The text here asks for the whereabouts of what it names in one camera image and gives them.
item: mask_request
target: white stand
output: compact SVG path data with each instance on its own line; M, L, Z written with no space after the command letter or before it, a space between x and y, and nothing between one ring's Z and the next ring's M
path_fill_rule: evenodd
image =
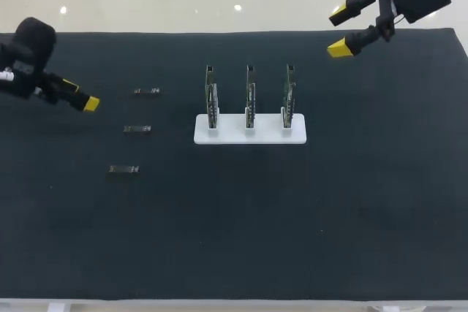
M246 114L218 113L218 127L208 128L208 115L195 122L196 144L304 144L307 141L304 116L296 113L291 128L283 127L281 113L258 113L253 129L246 128Z
M49 303L47 312L70 312L71 303Z

